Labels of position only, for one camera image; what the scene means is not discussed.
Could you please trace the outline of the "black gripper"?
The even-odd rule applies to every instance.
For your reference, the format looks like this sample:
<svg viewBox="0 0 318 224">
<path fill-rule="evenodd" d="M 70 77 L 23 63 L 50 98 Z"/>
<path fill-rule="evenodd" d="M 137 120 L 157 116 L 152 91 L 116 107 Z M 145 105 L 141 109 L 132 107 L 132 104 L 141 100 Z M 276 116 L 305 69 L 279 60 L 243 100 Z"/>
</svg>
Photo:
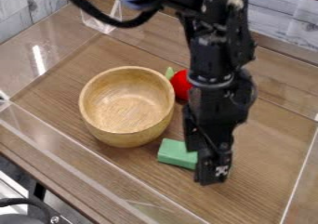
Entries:
<svg viewBox="0 0 318 224">
<path fill-rule="evenodd" d="M 232 149 L 218 147 L 221 143 L 232 146 L 232 132 L 245 122 L 255 100 L 256 85 L 249 82 L 236 83 L 221 90 L 192 87 L 188 91 L 182 109 L 185 149 L 197 151 L 193 180 L 201 186 L 226 180 Z"/>
</svg>

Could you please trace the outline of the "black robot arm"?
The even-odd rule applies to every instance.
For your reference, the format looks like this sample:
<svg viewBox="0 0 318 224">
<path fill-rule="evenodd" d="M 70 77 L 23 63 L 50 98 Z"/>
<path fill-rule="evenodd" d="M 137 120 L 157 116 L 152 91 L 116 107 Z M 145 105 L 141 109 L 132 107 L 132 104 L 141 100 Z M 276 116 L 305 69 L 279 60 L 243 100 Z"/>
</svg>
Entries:
<svg viewBox="0 0 318 224">
<path fill-rule="evenodd" d="M 129 8 L 174 9 L 189 50 L 182 107 L 185 148 L 197 153 L 193 180 L 200 185 L 226 180 L 235 128 L 256 100 L 256 85 L 244 65 L 255 59 L 248 30 L 248 0 L 120 0 Z"/>
</svg>

